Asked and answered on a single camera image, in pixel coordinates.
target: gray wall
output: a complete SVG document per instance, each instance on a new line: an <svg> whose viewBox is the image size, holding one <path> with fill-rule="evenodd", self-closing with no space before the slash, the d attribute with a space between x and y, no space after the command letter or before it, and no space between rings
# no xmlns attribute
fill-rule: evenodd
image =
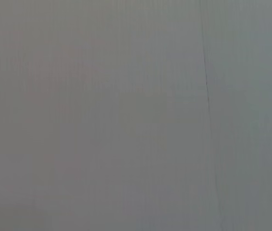
<svg viewBox="0 0 272 231"><path fill-rule="evenodd" d="M201 0L225 231L272 230L272 0Z"/></svg>

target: thin vertical crack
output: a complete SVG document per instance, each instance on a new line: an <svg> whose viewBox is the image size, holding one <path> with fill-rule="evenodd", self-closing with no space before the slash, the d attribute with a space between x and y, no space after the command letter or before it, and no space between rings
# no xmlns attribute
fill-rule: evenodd
<svg viewBox="0 0 272 231"><path fill-rule="evenodd" d="M211 118L211 110L210 110L210 96L209 96L209 86L208 86L208 72L207 72L207 54L205 49L205 40L204 40L204 25L203 25L203 10L202 10L202 0L199 1L199 11L200 11L200 23L201 23L201 37L202 37L202 48L203 48L203 60L204 60L204 69L205 69L205 79L206 79L206 85L207 85L207 97L208 97L208 113L209 113L209 123L210 123L210 139L211 139L211 146L214 147L213 144L213 133L212 133L212 118ZM223 219L222 219L222 211L221 211L221 201L219 198L218 193L218 186L217 186L217 171L216 171L216 153L215 148L213 148L213 154L214 154L214 185L215 185L215 191L217 196L217 203L218 203L218 211L219 211L219 225L221 231L223 231Z"/></svg>

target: plain gray background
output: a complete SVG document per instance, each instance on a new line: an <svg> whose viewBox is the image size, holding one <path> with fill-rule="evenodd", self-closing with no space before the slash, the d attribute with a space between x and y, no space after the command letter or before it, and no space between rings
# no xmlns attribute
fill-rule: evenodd
<svg viewBox="0 0 272 231"><path fill-rule="evenodd" d="M271 231L272 1L0 0L0 230Z"/></svg>
<svg viewBox="0 0 272 231"><path fill-rule="evenodd" d="M198 0L0 0L0 230L217 231Z"/></svg>

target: vertical line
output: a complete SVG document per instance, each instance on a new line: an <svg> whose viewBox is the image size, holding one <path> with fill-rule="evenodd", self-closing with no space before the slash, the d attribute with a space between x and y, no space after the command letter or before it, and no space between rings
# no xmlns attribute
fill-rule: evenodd
<svg viewBox="0 0 272 231"><path fill-rule="evenodd" d="M217 196L217 203L218 203L218 211L219 211L219 225L220 229L223 230L223 219L222 219L222 211L221 211L221 202L218 193L217 187L217 172L216 172L216 152L213 143L213 133L212 133L212 118L211 118L211 111L210 111L210 96L209 96L209 86L208 86L208 72L207 72L207 59L206 59L206 49L205 49L205 40L204 40L204 25L203 25L203 11L201 7L201 1L199 1L199 12L200 12L200 24L201 24L201 37L202 37L202 48L203 48L203 61L204 61L204 70L205 70L205 79L207 85L207 97L208 97L208 113L209 113L209 124L210 124L210 139L211 139L211 147L214 154L214 184L215 184L215 191Z"/></svg>

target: painted surface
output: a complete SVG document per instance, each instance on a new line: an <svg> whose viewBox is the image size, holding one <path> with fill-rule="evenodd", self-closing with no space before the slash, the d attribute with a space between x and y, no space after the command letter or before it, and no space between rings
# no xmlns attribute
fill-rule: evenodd
<svg viewBox="0 0 272 231"><path fill-rule="evenodd" d="M211 147L198 0L0 0L0 230L219 231Z"/></svg>
<svg viewBox="0 0 272 231"><path fill-rule="evenodd" d="M272 230L272 1L201 0L225 231Z"/></svg>

